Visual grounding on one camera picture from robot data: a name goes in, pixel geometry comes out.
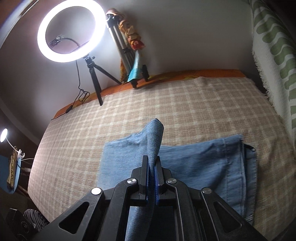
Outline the blue chair seat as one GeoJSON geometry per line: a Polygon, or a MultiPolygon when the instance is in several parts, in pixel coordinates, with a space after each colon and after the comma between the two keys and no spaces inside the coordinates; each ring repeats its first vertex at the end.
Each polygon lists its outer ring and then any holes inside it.
{"type": "Polygon", "coordinates": [[[15,173],[15,184],[13,188],[10,188],[7,183],[7,178],[9,177],[9,159],[4,156],[0,156],[0,187],[8,194],[14,194],[18,186],[18,181],[21,172],[21,161],[17,161],[16,173],[15,173]]]}

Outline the striped dark basket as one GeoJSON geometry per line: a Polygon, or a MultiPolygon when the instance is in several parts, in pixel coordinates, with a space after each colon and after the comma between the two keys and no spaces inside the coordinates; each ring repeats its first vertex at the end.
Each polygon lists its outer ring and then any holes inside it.
{"type": "Polygon", "coordinates": [[[23,213],[24,218],[34,226],[37,231],[41,231],[45,228],[50,222],[41,214],[41,212],[34,209],[27,209],[23,213]]]}

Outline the green white patterned pillow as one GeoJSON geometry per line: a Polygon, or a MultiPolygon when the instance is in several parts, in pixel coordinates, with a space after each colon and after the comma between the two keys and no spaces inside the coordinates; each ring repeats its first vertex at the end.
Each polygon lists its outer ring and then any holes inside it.
{"type": "Polygon", "coordinates": [[[249,1],[252,13],[252,54],[290,140],[295,142],[295,41],[280,17],[265,1],[249,1]]]}

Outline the light blue denim pants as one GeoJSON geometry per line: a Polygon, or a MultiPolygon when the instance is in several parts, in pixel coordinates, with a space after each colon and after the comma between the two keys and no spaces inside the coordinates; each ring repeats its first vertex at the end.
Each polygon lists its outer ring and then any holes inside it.
{"type": "Polygon", "coordinates": [[[149,161],[149,204],[129,211],[126,240],[175,240],[171,207],[155,203],[156,160],[188,187],[211,188],[246,221],[253,223],[257,190],[257,154],[242,135],[183,146],[163,146],[164,126],[150,121],[139,133],[107,142],[97,174],[97,184],[106,190],[131,176],[149,161]]]}

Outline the orange braided fabric strip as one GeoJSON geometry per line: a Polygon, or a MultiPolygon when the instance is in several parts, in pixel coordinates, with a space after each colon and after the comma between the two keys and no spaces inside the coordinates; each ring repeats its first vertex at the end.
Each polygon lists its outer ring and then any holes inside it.
{"type": "Polygon", "coordinates": [[[134,51],[142,50],[145,47],[141,40],[141,36],[138,34],[134,26],[126,19],[124,14],[115,8],[110,8],[106,15],[112,15],[117,18],[116,21],[118,22],[120,32],[125,36],[126,41],[134,51]]]}

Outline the white clip desk lamp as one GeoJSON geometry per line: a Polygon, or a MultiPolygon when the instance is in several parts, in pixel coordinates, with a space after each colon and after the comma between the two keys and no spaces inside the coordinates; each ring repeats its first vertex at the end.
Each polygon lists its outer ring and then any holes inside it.
{"type": "Polygon", "coordinates": [[[25,157],[25,153],[21,150],[21,149],[16,149],[11,142],[8,140],[7,138],[8,135],[8,129],[5,128],[3,129],[3,131],[1,132],[1,137],[0,137],[0,142],[3,143],[4,141],[6,141],[12,148],[13,150],[17,153],[17,160],[18,162],[22,161],[25,157]]]}

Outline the beige plaid bed blanket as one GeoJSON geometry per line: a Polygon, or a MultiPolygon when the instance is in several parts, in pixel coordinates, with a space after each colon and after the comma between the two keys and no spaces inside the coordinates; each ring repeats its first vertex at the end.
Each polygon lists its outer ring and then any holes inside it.
{"type": "Polygon", "coordinates": [[[292,222],[295,151],[280,116],[252,80],[204,77],[121,91],[50,121],[28,185],[45,218],[54,220],[96,185],[106,142],[140,132],[155,118],[167,146],[242,134],[258,156],[254,227],[272,240],[292,222]]]}

